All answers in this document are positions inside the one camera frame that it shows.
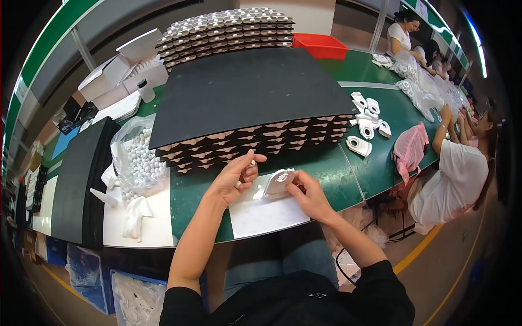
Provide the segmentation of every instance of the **black foam sheet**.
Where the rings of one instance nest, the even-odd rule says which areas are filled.
[[[99,235],[103,205],[91,198],[89,189],[104,190],[99,179],[107,166],[110,139],[117,129],[106,118],[70,141],[56,183],[51,236],[87,247],[103,245]]]
[[[358,113],[305,49],[224,53],[172,69],[149,148],[262,124]]]

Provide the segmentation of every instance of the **plastic bottle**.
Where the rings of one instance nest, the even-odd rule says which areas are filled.
[[[151,86],[147,85],[147,80],[142,79],[137,84],[138,92],[141,98],[145,103],[149,103],[156,97],[156,93],[154,93],[154,89]]]

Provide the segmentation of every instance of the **green workbench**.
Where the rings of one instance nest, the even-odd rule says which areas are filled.
[[[405,130],[424,121],[428,136],[433,139],[438,122],[430,123],[413,106],[409,98],[393,84],[400,77],[384,67],[377,67],[371,62],[371,55],[364,52],[348,51],[342,61],[321,59],[322,66],[337,80],[358,83],[364,87],[343,87],[349,95],[359,91],[367,98],[379,102],[381,113],[379,118],[388,122],[392,137],[385,138],[376,132],[372,143],[372,153],[363,158],[350,151],[345,142],[332,144],[324,148],[309,149],[272,155],[268,161],[259,165],[260,175],[273,173],[280,168],[295,168],[307,171],[322,185],[331,206],[340,211],[376,196],[401,182],[400,175],[395,174],[395,164],[391,160],[393,145],[397,137]],[[155,88],[156,98],[150,103],[141,103],[137,116],[147,116],[156,112],[162,98],[164,86]],[[361,137],[358,126],[352,127],[346,134]],[[59,165],[64,152],[54,160],[50,160],[56,139],[53,139],[44,152],[44,165]],[[425,168],[437,160],[436,154],[429,146],[420,167]],[[48,173],[48,179],[56,176],[59,166]],[[210,183],[219,173],[209,170],[202,174],[170,175],[170,207],[172,234],[181,238],[191,220],[200,199]],[[234,240],[228,210],[223,216],[216,242]]]

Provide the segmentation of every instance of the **stack of black foam sheets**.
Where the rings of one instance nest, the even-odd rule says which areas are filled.
[[[31,175],[27,192],[26,209],[32,214],[40,211],[42,205],[43,186],[47,177],[48,168],[40,165]]]
[[[173,23],[157,41],[165,69],[226,52],[291,47],[292,17],[270,7],[240,8]]]
[[[170,74],[149,149],[178,174],[252,148],[279,154],[340,142],[359,111],[305,49],[233,52]]]
[[[87,248],[103,247],[104,203],[89,189],[106,191],[101,175],[112,162],[110,142],[119,128],[107,117],[69,142],[56,182],[52,237]]]

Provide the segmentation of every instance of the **black cable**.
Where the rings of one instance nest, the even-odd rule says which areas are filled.
[[[372,220],[370,223],[368,223],[365,227],[363,227],[361,231],[366,230],[370,225],[372,225],[372,223],[373,223],[373,220]],[[343,272],[341,266],[339,265],[339,256],[341,256],[341,254],[342,254],[342,252],[343,252],[344,250],[346,250],[346,249],[342,248],[341,251],[337,254],[337,257],[335,258],[335,264],[337,265],[337,268],[339,269],[339,271],[341,271],[341,274],[344,275],[344,276],[346,277],[346,279],[347,279],[348,281],[350,281],[350,283],[352,283],[354,286],[357,286],[357,285],[355,285],[355,282],[352,281],[352,279],[349,278],[349,277],[348,277],[348,276]]]

